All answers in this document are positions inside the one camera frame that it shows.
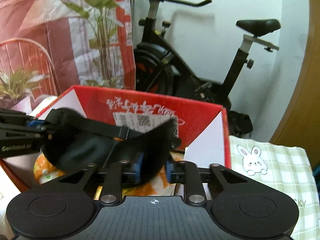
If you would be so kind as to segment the black sleep eye mask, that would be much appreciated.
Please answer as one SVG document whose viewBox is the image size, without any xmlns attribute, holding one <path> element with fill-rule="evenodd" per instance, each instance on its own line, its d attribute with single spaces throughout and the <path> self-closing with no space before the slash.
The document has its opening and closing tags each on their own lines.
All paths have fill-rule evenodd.
<svg viewBox="0 0 320 240">
<path fill-rule="evenodd" d="M 170 151 L 181 145 L 174 132 L 174 119 L 140 133 L 58 108 L 49 112 L 44 123 L 49 135 L 41 151 L 57 169 L 70 172 L 89 164 L 107 168 L 128 161 L 135 171 L 136 185 L 149 182 L 165 165 Z"/>
</svg>

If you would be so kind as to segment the red strawberry cardboard box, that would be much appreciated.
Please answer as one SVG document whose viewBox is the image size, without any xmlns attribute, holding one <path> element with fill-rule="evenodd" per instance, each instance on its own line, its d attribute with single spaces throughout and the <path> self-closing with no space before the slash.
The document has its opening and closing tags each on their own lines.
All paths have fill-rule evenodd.
<svg viewBox="0 0 320 240">
<path fill-rule="evenodd" d="M 84 118 L 125 126 L 140 133 L 174 119 L 174 132 L 181 145 L 173 150 L 183 151 L 186 161 L 199 168 L 208 168 L 215 163 L 225 167 L 231 165 L 227 114 L 220 105 L 134 90 L 73 86 L 38 116 L 32 117 L 45 120 L 52 109 L 58 108 L 69 108 Z M 76 170 L 88 168 L 106 170 L 109 167 L 89 164 Z"/>
</svg>

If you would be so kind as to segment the red printed backdrop cloth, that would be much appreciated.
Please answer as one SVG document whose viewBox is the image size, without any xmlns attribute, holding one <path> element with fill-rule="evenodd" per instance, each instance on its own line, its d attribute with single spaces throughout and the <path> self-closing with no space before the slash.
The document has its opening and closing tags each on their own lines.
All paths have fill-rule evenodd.
<svg viewBox="0 0 320 240">
<path fill-rule="evenodd" d="M 1 0 L 1 107 L 73 85 L 135 89 L 130 0 Z"/>
</svg>

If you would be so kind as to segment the black exercise bike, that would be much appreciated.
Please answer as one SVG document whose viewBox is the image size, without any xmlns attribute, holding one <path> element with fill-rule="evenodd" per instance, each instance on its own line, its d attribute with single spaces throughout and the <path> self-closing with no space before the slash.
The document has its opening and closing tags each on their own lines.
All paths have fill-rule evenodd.
<svg viewBox="0 0 320 240">
<path fill-rule="evenodd" d="M 200 2 L 203 0 L 185 0 Z M 166 38 L 194 73 L 222 82 L 242 43 L 244 31 L 238 20 L 281 19 L 282 0 L 212 0 L 201 8 L 164 2 L 159 5 L 156 27 L 171 22 Z M 230 93 L 232 109 L 248 114 L 254 138 L 259 132 L 259 113 L 266 99 L 277 52 L 253 44 L 249 58 L 252 68 L 243 68 Z"/>
</svg>

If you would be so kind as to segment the checked bunny tablecloth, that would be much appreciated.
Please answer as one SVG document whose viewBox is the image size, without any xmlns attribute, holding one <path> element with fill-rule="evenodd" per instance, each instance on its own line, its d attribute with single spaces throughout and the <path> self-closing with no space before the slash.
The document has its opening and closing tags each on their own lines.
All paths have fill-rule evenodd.
<svg viewBox="0 0 320 240">
<path fill-rule="evenodd" d="M 299 219 L 293 230 L 293 239 L 319 239 L 319 196 L 316 181 L 312 174 L 310 162 L 306 151 L 299 147 L 285 147 L 272 145 L 267 142 L 257 142 L 251 139 L 239 139 L 229 137 L 231 151 L 231 169 L 249 178 L 255 179 L 274 189 L 277 189 L 290 196 L 299 207 Z M 251 150 L 261 150 L 260 158 L 266 164 L 267 171 L 256 172 L 255 174 L 245 171 L 243 160 L 245 155 L 240 148 L 249 154 Z M 23 156 L 23 164 L 27 164 L 28 156 Z M 42 184 L 54 178 L 64 175 L 57 170 L 44 155 L 37 154 L 32 157 L 33 175 L 31 182 Z M 25 170 L 31 175 L 31 168 Z M 169 184 L 165 178 L 164 168 L 149 183 L 143 186 L 123 189 L 123 196 L 164 196 L 174 194 L 174 191 L 182 194 L 182 187 L 176 184 Z M 1 239 L 11 239 L 12 230 L 5 217 L 7 204 L 19 193 L 16 186 L 9 182 L 1 171 Z"/>
</svg>

